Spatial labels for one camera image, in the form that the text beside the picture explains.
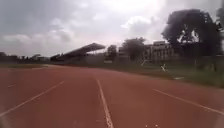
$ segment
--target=green grass field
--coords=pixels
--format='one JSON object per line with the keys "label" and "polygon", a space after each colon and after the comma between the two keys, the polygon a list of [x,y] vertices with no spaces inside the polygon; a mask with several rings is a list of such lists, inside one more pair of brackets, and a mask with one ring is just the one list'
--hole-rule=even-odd
{"label": "green grass field", "polygon": [[194,67],[189,66],[167,66],[165,71],[159,65],[146,65],[140,64],[78,64],[76,66],[93,67],[93,68],[106,68],[111,70],[136,73],[141,75],[162,77],[166,79],[180,80],[197,85],[212,86],[224,88],[224,72],[213,72],[209,70],[196,70]]}
{"label": "green grass field", "polygon": [[0,64],[0,68],[20,68],[20,69],[24,69],[24,68],[41,68],[44,67],[41,64]]}

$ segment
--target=green tree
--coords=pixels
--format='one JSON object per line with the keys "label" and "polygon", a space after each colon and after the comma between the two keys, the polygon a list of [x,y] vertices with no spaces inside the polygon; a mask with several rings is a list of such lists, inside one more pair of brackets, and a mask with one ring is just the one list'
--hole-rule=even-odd
{"label": "green tree", "polygon": [[117,56],[117,46],[116,45],[110,45],[107,48],[107,58],[109,60],[114,60]]}
{"label": "green tree", "polygon": [[198,9],[180,10],[170,14],[163,37],[175,52],[184,57],[198,59],[221,53],[220,27],[207,12]]}
{"label": "green tree", "polygon": [[131,60],[136,60],[144,50],[144,38],[126,39],[123,43],[124,51],[128,53]]}

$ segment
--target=running track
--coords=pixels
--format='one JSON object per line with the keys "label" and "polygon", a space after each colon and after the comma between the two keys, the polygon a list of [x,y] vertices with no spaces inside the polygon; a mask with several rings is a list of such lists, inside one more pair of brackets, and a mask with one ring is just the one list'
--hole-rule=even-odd
{"label": "running track", "polygon": [[224,128],[224,91],[103,69],[0,69],[0,128]]}

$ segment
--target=stadium roof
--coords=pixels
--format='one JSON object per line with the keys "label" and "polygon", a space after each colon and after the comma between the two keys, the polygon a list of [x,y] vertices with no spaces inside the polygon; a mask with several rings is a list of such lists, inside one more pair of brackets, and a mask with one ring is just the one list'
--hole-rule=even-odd
{"label": "stadium roof", "polygon": [[100,49],[104,49],[105,46],[101,45],[101,44],[97,44],[97,43],[92,43],[86,46],[83,46],[79,49],[75,49],[73,51],[70,51],[68,53],[65,53],[63,56],[75,56],[75,55],[80,55],[80,54],[85,54],[87,52],[91,52],[91,51],[96,51],[96,50],[100,50]]}

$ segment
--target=sky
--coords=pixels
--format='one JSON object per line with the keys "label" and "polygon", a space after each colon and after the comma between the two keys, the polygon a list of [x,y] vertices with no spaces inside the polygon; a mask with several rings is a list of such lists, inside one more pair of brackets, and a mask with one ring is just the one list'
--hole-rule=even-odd
{"label": "sky", "polygon": [[86,44],[163,40],[170,13],[198,8],[215,19],[222,0],[0,0],[0,51],[52,56]]}

